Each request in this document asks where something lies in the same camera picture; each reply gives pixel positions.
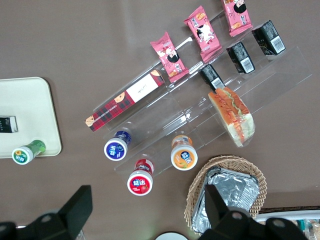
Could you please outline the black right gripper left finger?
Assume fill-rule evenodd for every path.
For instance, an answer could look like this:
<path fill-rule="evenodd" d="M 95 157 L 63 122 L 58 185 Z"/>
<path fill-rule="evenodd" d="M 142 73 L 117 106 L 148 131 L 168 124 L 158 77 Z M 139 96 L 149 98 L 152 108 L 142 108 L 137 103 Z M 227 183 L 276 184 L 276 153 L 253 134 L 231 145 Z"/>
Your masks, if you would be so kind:
<path fill-rule="evenodd" d="M 0 223 L 2 240 L 75 240 L 93 211 L 92 188 L 82 185 L 56 213 L 39 216 L 26 227 Z"/>

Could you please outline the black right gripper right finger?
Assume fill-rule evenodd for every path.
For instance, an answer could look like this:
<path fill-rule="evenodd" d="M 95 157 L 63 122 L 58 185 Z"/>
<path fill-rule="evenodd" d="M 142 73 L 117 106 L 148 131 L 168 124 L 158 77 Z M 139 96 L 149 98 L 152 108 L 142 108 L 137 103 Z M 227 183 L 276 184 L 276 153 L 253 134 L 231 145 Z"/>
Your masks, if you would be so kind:
<path fill-rule="evenodd" d="M 214 185 L 205 186 L 205 211 L 211 228 L 201 240 L 305 240 L 291 221 L 272 217 L 265 224 L 256 222 L 242 208 L 227 207 Z"/>

